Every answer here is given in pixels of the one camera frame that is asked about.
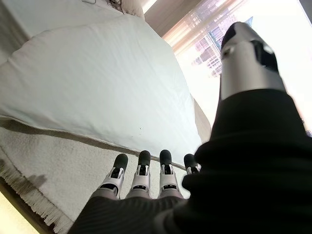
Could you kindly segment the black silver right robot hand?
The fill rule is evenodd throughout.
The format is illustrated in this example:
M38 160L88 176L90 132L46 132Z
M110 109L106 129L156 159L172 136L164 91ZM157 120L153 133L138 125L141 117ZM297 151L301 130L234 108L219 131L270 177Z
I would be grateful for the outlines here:
M227 30L221 52L210 140L184 158L182 186L190 197L179 193L164 150L159 198L148 197L150 156L143 151L128 197L118 199L128 161L120 154L70 233L311 233L312 139L286 91L275 54L243 22Z

